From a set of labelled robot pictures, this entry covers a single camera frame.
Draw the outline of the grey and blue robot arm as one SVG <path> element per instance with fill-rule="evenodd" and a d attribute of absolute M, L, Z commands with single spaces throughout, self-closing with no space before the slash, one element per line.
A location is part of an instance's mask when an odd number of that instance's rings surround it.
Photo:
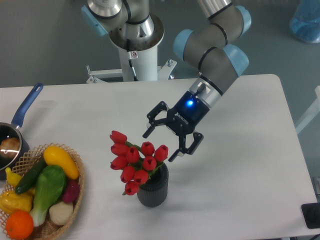
<path fill-rule="evenodd" d="M 197 69 L 199 76 L 180 100 L 169 108 L 160 102 L 148 114 L 147 138 L 157 126 L 167 126 L 179 145 L 169 158 L 192 155 L 203 135 L 195 128 L 249 65 L 246 54 L 233 45 L 251 26 L 251 15 L 230 0 L 201 0 L 209 26 L 200 33 L 182 30 L 174 53 Z M 158 45 L 164 37 L 162 21 L 150 12 L 147 0 L 89 0 L 81 14 L 100 36 L 117 47 L 125 82 L 156 81 L 169 75 L 158 67 Z"/>

